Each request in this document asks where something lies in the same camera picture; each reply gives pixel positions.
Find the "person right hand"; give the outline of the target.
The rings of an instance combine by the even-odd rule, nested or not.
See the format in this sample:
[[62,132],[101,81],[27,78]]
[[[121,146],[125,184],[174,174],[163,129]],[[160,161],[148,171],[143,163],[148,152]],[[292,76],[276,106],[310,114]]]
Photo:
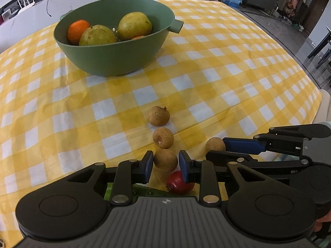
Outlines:
[[314,232],[318,232],[321,230],[322,226],[323,226],[323,223],[326,223],[326,222],[330,222],[331,221],[331,211],[325,215],[324,217],[318,219],[314,226],[313,226],[313,231]]

